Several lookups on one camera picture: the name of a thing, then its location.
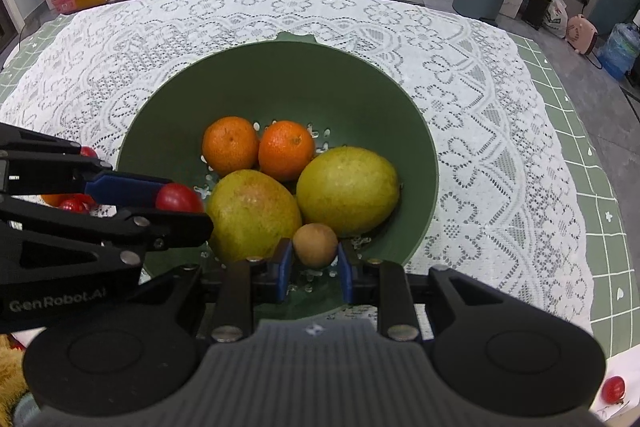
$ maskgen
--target yellow fabric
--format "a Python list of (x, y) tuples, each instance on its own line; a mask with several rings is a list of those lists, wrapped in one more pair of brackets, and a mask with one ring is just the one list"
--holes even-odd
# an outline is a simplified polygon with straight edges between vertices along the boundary
[(0, 335), (0, 427), (12, 427), (12, 412), (27, 392), (22, 375), (23, 353), (11, 349), (6, 335)]

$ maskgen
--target blue gripper pad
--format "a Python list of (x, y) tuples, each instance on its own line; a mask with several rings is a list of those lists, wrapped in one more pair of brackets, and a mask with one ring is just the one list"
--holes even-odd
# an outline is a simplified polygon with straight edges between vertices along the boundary
[(280, 263), (276, 263), (278, 267), (278, 302), (283, 302), (287, 296), (287, 288), (289, 287), (289, 274), (291, 272), (291, 263), (293, 260), (293, 242), (289, 241), (287, 250)]
[(102, 174), (84, 186), (84, 193), (98, 204), (154, 208), (156, 196), (165, 182)]
[(342, 300), (346, 304), (353, 304), (353, 274), (352, 266), (347, 261), (347, 254), (344, 253), (342, 245), (338, 243), (338, 273), (340, 274), (340, 288), (342, 289)]

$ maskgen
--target white plastic bag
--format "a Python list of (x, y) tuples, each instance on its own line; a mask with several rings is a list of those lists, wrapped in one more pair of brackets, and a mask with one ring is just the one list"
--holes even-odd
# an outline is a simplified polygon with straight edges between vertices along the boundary
[(545, 13), (543, 25), (556, 37), (564, 39), (566, 35), (566, 24), (569, 17), (566, 14), (566, 4), (563, 0), (551, 0), (549, 8)]

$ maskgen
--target basket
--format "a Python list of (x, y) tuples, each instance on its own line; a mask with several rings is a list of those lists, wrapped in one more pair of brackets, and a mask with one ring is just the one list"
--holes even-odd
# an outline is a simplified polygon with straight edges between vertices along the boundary
[[(312, 36), (286, 33), (210, 55), (167, 81), (140, 109), (118, 169), (206, 186), (212, 176), (200, 158), (202, 134), (229, 115), (255, 122), (260, 130), (274, 120), (297, 121), (314, 130), (318, 148), (348, 144), (387, 158), (402, 183), (401, 201), (358, 253), (400, 264), (415, 253), (433, 216), (438, 161), (424, 117), (381, 70)], [(152, 276), (185, 263), (214, 269), (207, 264), (213, 255), (202, 255), (206, 250), (149, 252), (145, 267)], [(284, 304), (261, 305), (256, 312), (299, 319), (334, 310), (342, 304), (335, 275), (327, 271), (314, 280), (312, 293), (291, 291)]]

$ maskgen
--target table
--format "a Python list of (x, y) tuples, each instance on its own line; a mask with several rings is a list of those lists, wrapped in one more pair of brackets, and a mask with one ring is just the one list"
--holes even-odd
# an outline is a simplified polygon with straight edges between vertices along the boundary
[[(637, 403), (628, 354), (640, 344), (640, 304), (618, 204), (532, 41), (388, 0), (130, 0), (61, 16), (23, 42), (0, 74), (0, 120), (77, 140), (116, 164), (133, 117), (162, 83), (282, 30), (373, 63), (426, 118), (440, 188), (407, 268), (447, 264), (593, 332)], [(368, 308), (334, 314), (375, 320)]]

